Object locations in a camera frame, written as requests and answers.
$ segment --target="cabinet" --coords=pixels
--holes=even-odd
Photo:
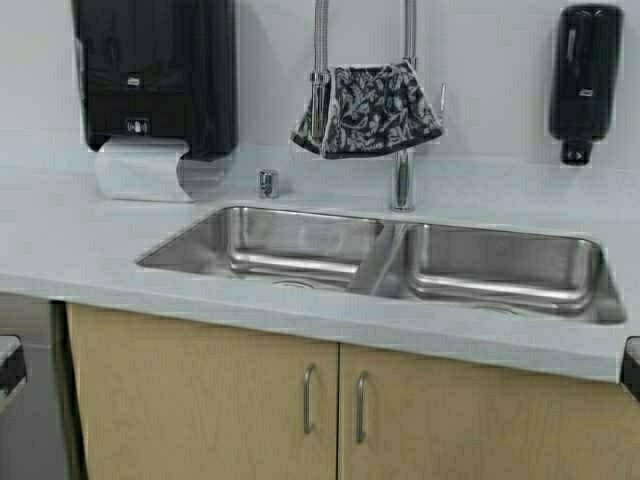
[[[640,479],[617,385],[68,311],[91,480]]]
[[[68,317],[91,480],[335,479],[337,345],[80,305]]]
[[[619,386],[350,346],[340,370],[340,479],[640,478],[640,406]]]

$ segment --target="black paper towel dispenser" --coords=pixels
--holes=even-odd
[[[210,160],[237,142],[232,0],[76,0],[87,143],[177,138]]]
[[[566,8],[560,20],[550,129],[562,160],[589,163],[593,142],[609,132],[624,14],[615,5]]]

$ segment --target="black and white floral fabric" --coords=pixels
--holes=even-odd
[[[311,138],[311,105],[291,137],[324,158],[389,155],[443,134],[442,123],[407,62],[334,68],[330,98],[322,143]]]

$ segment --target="faucet base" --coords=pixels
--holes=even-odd
[[[405,213],[415,210],[414,170],[413,152],[404,150],[396,153],[391,186],[391,210]]]

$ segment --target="countertop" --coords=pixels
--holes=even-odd
[[[94,176],[0,169],[0,291],[218,325],[618,382],[640,335],[640,177],[604,168],[514,166],[428,158],[418,209],[387,208],[385,161],[310,162],[287,149],[245,146],[205,201],[111,201]],[[280,168],[283,196],[258,200],[258,167]],[[576,235],[604,249],[628,320],[595,325],[439,303],[145,270],[135,263],[170,236],[228,206]]]

